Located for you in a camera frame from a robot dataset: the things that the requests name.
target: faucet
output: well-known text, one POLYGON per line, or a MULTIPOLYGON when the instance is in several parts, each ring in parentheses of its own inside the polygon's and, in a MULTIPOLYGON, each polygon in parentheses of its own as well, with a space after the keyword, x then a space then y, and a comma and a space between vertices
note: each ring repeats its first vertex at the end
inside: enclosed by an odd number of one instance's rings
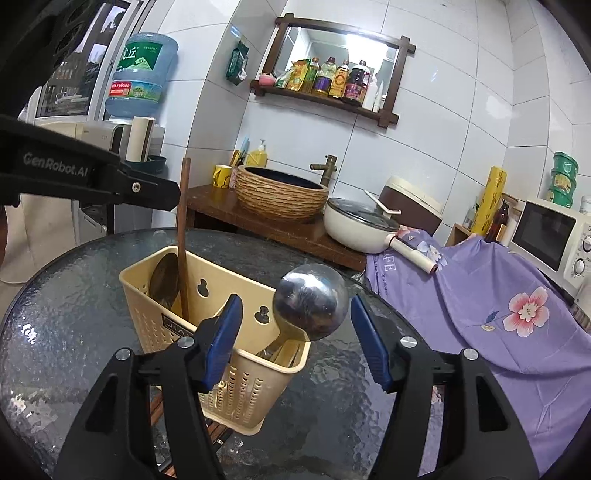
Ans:
POLYGON ((328 187, 332 174, 336 171, 336 157, 334 155, 325 155, 326 164, 311 163, 310 170, 324 170, 320 184, 328 187))

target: pot handle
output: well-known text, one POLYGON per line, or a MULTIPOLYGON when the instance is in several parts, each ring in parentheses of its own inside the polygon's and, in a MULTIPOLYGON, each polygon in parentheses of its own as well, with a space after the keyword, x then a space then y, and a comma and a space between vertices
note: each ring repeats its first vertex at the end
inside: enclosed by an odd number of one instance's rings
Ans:
POLYGON ((367 195, 369 198, 371 198, 371 199, 373 200, 373 202, 374 202, 374 203, 375 203, 375 204, 376 204, 378 207, 380 207, 380 208, 381 208, 381 209, 384 211, 384 213, 385 213, 385 215, 384 215, 384 216, 390 217, 391 215, 400 215, 400 214, 402 213, 402 211, 401 211, 401 210, 390 210, 390 209, 389 209, 388 207, 386 207, 386 206, 385 206, 385 205, 384 205, 382 202, 380 202, 380 201, 379 201, 379 199, 378 199, 378 198, 376 198, 376 197, 375 197, 375 195, 374 195, 373 193, 370 193, 370 192, 369 192, 369 191, 367 191, 367 190, 364 190, 364 192, 365 192, 365 194, 366 194, 366 195, 367 195))

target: utensil holder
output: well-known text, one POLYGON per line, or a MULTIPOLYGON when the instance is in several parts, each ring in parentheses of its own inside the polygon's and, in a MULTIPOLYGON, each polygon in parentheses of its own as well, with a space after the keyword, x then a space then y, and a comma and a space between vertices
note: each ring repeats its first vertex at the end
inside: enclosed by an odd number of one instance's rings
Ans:
POLYGON ((242 326, 222 381, 208 394, 199 394, 203 414, 238 433, 254 435, 265 416, 285 390, 292 376, 302 370, 310 342, 287 342, 297 349, 293 367, 281 367, 256 356, 279 336, 273 318, 275 290, 219 267, 187 252, 190 318, 181 318, 180 300, 171 310, 148 297, 148 283, 154 268, 166 254, 177 253, 170 246, 126 268, 119 274, 129 313, 145 353, 165 349, 180 336, 192 335, 199 323, 216 316, 232 293, 243 302, 242 326))

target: woven basin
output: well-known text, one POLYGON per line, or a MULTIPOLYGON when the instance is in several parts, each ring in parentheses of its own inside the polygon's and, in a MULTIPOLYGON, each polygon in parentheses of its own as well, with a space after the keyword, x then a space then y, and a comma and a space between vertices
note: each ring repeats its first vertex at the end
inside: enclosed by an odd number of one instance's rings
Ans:
POLYGON ((268 218, 302 220, 317 214, 329 190, 319 183, 260 167, 238 167, 236 195, 241 205, 268 218))

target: wall shelf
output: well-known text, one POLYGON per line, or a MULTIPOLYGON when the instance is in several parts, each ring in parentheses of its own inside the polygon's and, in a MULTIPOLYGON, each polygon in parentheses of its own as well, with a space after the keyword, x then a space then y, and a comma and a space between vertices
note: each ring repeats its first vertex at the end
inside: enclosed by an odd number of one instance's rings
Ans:
POLYGON ((283 95, 286 97, 299 98, 301 100, 306 100, 308 102, 329 105, 334 108, 338 108, 339 110, 345 110, 347 112, 352 112, 356 113, 357 115, 371 118, 371 120, 376 120, 378 122, 378 125, 383 128, 388 128, 389 124, 396 124, 398 122, 398 115, 396 115, 395 113, 390 113, 389 118, 387 118, 388 123, 385 125, 381 125, 379 122, 384 117, 384 112, 382 111, 383 109, 380 109, 378 113, 374 113, 371 110, 366 110, 365 108, 361 108, 360 106, 344 103, 340 100, 337 100, 336 98, 314 95, 312 93, 295 92, 287 88, 277 88, 259 85, 258 80, 251 81, 251 89, 254 90, 255 95, 257 96, 265 96, 267 93, 269 93, 270 95, 283 95))

